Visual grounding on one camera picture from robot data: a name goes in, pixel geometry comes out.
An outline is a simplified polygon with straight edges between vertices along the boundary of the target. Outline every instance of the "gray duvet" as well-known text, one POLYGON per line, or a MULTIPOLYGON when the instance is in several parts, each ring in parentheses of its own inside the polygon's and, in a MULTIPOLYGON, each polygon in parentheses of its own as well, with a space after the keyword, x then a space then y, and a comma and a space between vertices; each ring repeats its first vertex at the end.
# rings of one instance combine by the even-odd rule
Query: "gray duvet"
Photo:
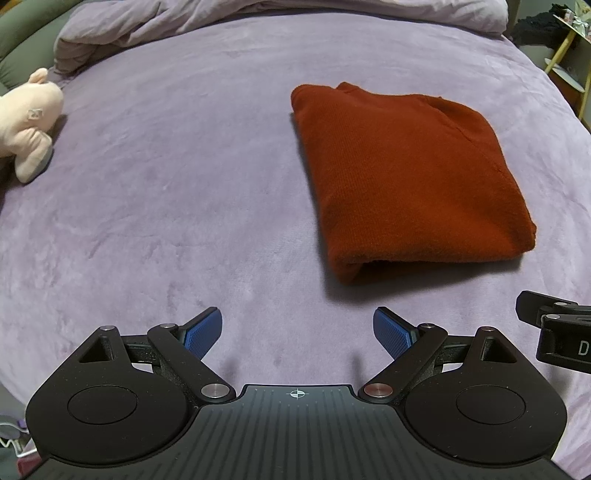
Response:
POLYGON ((64 93, 49 169, 11 183, 0 212, 0 381, 18 398, 99 325, 143 333, 211 305, 225 326, 204 361, 237 390, 357 388, 389 363, 372 333, 385 305, 456 335, 500 328, 568 406, 555 460, 575 478, 591 473, 591 375, 538 363, 538 332, 514 313, 524 289, 591 303, 591 137, 509 41, 344 12, 262 15, 123 51, 64 93), (538 225, 535 250, 338 284, 290 92, 343 81, 481 112, 538 225))

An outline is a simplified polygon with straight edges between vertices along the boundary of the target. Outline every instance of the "folded clothing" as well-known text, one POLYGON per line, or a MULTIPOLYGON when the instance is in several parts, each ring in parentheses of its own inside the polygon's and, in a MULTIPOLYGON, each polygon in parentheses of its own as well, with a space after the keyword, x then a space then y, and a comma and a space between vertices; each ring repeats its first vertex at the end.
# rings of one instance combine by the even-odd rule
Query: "folded clothing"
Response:
POLYGON ((478 112, 348 83, 301 85, 291 104, 341 282, 509 260, 535 246, 523 196, 478 112))

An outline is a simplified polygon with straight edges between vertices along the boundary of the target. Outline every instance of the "stuffed animal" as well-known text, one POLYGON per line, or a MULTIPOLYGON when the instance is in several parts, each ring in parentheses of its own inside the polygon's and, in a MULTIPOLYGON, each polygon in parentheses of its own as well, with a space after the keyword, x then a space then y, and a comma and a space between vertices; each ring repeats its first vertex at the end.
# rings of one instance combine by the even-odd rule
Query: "stuffed animal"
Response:
POLYGON ((27 83, 0 96, 0 158, 16 155, 14 170, 21 183, 41 174, 53 153, 47 131, 61 115, 64 96, 46 80, 47 69, 38 69, 27 83))

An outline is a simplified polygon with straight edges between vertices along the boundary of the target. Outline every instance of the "green cushion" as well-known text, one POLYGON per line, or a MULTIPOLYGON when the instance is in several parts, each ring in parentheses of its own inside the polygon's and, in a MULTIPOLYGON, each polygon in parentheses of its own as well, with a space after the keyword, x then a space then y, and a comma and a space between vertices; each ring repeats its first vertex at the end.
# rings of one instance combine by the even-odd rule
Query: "green cushion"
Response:
POLYGON ((80 0, 27 0, 0 17, 0 60, 80 0))
POLYGON ((0 61, 0 82, 12 89, 25 83, 31 73, 38 68, 45 67, 48 69, 52 67, 53 44, 60 30, 70 18, 71 12, 72 10, 69 10, 55 20, 50 21, 6 55, 0 61))

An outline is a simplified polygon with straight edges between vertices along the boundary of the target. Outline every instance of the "bed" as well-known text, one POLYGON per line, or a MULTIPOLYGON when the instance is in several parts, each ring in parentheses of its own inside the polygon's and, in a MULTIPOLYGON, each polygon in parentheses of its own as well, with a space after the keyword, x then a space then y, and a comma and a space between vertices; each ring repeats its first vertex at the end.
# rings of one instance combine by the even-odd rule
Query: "bed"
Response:
POLYGON ((99 325, 139 334, 208 306, 225 325, 204 361, 237 390, 357 388, 389 363, 372 332, 383 305, 454 335, 498 327, 567 404, 555 461, 591 473, 591 376, 537 362, 538 332, 514 310, 522 290, 591 303, 591 137, 505 37, 354 11, 259 12, 126 49, 63 90, 49 169, 27 186, 8 179, 0 200, 0 381, 21 401, 99 325), (538 226, 535 249, 339 284, 290 92, 343 81, 482 113, 538 226))

